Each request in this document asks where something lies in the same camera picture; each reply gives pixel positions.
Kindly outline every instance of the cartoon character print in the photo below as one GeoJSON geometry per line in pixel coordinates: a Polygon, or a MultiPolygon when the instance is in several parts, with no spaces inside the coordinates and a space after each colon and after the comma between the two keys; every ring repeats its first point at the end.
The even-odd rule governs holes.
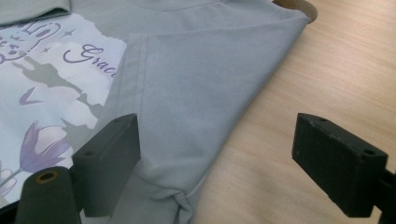
{"type": "Polygon", "coordinates": [[[55,35],[60,29],[59,23],[43,24],[37,21],[0,28],[0,64],[25,57],[42,40],[55,35]]]}

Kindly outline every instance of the screw hole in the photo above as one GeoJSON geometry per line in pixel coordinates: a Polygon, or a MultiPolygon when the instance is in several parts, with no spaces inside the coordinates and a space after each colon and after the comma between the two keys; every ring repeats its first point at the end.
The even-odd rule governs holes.
{"type": "Polygon", "coordinates": [[[370,149],[364,149],[363,152],[366,153],[367,155],[370,155],[370,156],[375,155],[375,152],[370,150],[370,149]]]}
{"type": "Polygon", "coordinates": [[[40,175],[38,175],[35,178],[35,182],[37,182],[38,184],[47,184],[49,182],[51,182],[52,180],[56,179],[56,177],[58,177],[59,173],[57,171],[47,171],[44,172],[40,175]]]}

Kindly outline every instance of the purple lettering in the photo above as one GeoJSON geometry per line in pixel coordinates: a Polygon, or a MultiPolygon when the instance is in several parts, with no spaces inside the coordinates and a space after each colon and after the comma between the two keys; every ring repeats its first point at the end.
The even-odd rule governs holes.
{"type": "Polygon", "coordinates": [[[90,55],[100,54],[104,51],[103,49],[99,49],[94,45],[84,45],[84,46],[82,46],[82,49],[83,49],[83,51],[79,54],[81,56],[80,59],[73,60],[73,61],[67,59],[66,58],[67,54],[69,54],[72,51],[70,49],[64,53],[64,61],[67,63],[83,63],[83,62],[86,62],[86,61],[94,58],[93,56],[90,56],[90,55]]]}
{"type": "Polygon", "coordinates": [[[67,50],[64,53],[64,61],[67,63],[84,63],[92,60],[92,64],[96,65],[100,70],[107,74],[111,74],[111,76],[114,77],[116,75],[116,68],[109,67],[109,63],[102,62],[100,57],[95,57],[95,55],[101,54],[104,51],[104,49],[97,48],[94,45],[86,44],[82,46],[82,52],[75,59],[72,59],[72,50],[67,50]]]}
{"type": "Polygon", "coordinates": [[[41,36],[47,35],[50,33],[50,29],[46,29],[40,33],[38,33],[35,37],[40,38],[41,36]]]}

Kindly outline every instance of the folded t-shirt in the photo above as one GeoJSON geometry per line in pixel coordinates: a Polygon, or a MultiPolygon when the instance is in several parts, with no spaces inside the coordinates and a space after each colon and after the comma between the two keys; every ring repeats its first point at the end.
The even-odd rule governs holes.
{"type": "MultiPolygon", "coordinates": [[[[11,28],[9,34],[30,37],[37,37],[35,28],[53,33],[19,46],[20,54],[0,51],[0,70],[15,74],[0,75],[7,83],[0,94],[15,92],[0,105],[0,134],[13,138],[7,145],[18,157],[37,121],[62,127],[77,150],[112,119],[136,113],[142,160],[109,222],[190,223],[228,134],[309,19],[264,0],[76,0],[72,6],[69,16],[0,27],[0,36],[11,28]],[[53,68],[56,82],[29,78],[29,71],[40,77],[53,68]],[[27,117],[11,123],[17,116],[27,117]]],[[[0,158],[5,154],[0,149],[0,158]]],[[[18,170],[14,163],[11,170],[18,170]]]]}

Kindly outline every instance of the light gray t-shirt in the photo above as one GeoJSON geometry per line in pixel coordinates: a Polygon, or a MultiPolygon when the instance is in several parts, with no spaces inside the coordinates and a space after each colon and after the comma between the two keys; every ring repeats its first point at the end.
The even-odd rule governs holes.
{"type": "MultiPolygon", "coordinates": [[[[73,70],[73,76],[60,74],[58,79],[68,83],[57,83],[55,87],[47,83],[45,88],[75,87],[76,96],[70,99],[91,105],[87,112],[91,111],[87,116],[90,123],[63,113],[51,121],[63,127],[68,124],[66,140],[77,150],[110,120],[130,113],[138,116],[142,160],[109,220],[117,224],[191,222],[207,171],[230,131],[309,22],[301,11],[265,0],[72,0],[70,15],[50,19],[46,24],[66,18],[69,21],[62,24],[68,28],[57,33],[57,40],[77,36],[82,25],[78,27],[72,21],[79,21],[92,29],[85,36],[94,42],[87,42],[90,40],[84,35],[73,43],[46,39],[48,43],[38,41],[34,49],[45,50],[45,44],[57,49],[60,53],[52,58],[59,55],[63,60],[50,64],[64,63],[57,65],[59,71],[70,69],[66,66],[70,64],[96,66],[97,72],[105,76],[103,85],[111,88],[91,90],[94,79],[89,77],[91,82],[79,83],[79,70],[73,70]],[[90,35],[94,32],[97,40],[90,35]],[[95,97],[81,100],[90,99],[90,95],[98,95],[99,106],[93,107],[95,97]],[[71,130],[83,125],[89,128],[72,134],[71,130]]],[[[29,55],[27,49],[25,52],[18,60],[41,65],[47,62],[33,53],[29,55]]],[[[12,65],[25,76],[29,70],[28,65],[23,70],[20,61],[3,61],[0,73],[7,63],[9,70],[12,65]]],[[[29,85],[21,92],[26,90],[32,102],[29,85]]],[[[7,106],[1,104],[0,120],[16,119],[12,111],[3,109],[7,106]]],[[[35,117],[51,115],[52,110],[37,110],[25,121],[24,128],[12,128],[23,133],[27,124],[37,120],[35,117]]],[[[12,133],[9,126],[5,126],[4,133],[12,133]]]]}

